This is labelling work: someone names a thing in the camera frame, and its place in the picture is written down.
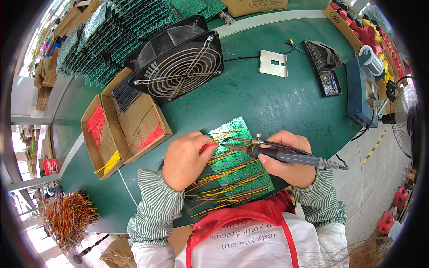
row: yellow and black floor tape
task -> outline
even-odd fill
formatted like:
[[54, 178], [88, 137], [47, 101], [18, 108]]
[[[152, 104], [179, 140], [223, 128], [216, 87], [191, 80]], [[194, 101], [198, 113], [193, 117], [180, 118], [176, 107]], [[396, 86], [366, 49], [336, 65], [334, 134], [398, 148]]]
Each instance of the yellow and black floor tape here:
[[363, 160], [363, 165], [366, 163], [366, 161], [368, 160], [368, 158], [374, 153], [375, 149], [377, 149], [378, 145], [380, 144], [381, 140], [383, 139], [384, 135], [386, 134], [387, 128], [389, 126], [387, 126], [384, 131], [383, 134], [381, 135], [381, 137], [378, 139], [377, 143], [374, 145], [374, 148], [369, 152], [369, 154], [366, 156], [366, 158]]

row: red bucket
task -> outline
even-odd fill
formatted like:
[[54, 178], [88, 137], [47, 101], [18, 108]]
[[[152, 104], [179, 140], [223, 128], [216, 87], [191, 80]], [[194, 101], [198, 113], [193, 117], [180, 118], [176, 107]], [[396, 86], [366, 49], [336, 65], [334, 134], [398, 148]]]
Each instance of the red bucket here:
[[58, 160], [56, 159], [43, 159], [43, 167], [45, 168], [46, 176], [59, 172]]

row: soldering iron handle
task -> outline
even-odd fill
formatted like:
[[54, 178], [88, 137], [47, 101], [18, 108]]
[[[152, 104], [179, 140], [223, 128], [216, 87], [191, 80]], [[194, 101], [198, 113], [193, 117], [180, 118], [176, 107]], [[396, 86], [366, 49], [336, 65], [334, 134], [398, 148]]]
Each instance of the soldering iron handle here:
[[272, 157], [280, 162], [286, 162], [286, 163], [297, 163], [297, 164], [303, 164], [308, 166], [321, 166], [321, 158], [310, 156], [310, 155], [304, 155], [304, 154], [296, 154], [296, 153], [285, 153], [280, 152], [275, 149], [266, 149], [261, 148], [259, 146], [256, 146], [254, 151], [252, 152], [254, 158], [258, 158], [259, 154], [265, 154], [269, 157]]

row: electric fan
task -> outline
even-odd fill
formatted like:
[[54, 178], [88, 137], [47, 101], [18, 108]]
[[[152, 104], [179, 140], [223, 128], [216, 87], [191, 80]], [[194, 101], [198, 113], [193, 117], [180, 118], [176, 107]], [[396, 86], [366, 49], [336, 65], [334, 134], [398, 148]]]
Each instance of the electric fan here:
[[399, 87], [396, 86], [397, 97], [395, 102], [390, 102], [390, 114], [384, 115], [381, 121], [392, 124], [393, 134], [396, 142], [406, 156], [417, 162], [419, 155], [420, 129], [417, 112], [417, 94], [414, 84]]
[[202, 15], [179, 21], [147, 41], [127, 57], [125, 65], [136, 71], [130, 87], [167, 101], [224, 70], [219, 35], [207, 30]]

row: white cable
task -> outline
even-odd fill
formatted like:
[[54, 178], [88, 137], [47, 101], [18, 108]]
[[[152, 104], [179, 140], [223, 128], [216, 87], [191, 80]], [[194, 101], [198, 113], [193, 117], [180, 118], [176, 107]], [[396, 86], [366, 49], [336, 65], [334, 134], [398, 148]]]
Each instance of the white cable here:
[[129, 193], [129, 194], [130, 194], [130, 196], [131, 196], [131, 199], [132, 199], [132, 200], [133, 200], [133, 202], [136, 204], [136, 207], [138, 207], [138, 205], [137, 205], [136, 201], [134, 200], [134, 197], [131, 195], [130, 190], [128, 189], [127, 184], [125, 183], [125, 180], [124, 180], [124, 177], [122, 176], [121, 171], [120, 171], [119, 169], [118, 169], [118, 171], [119, 171], [119, 175], [121, 175], [122, 181], [123, 181], [123, 182], [124, 182], [124, 184], [125, 184], [125, 188], [127, 189], [128, 193]]

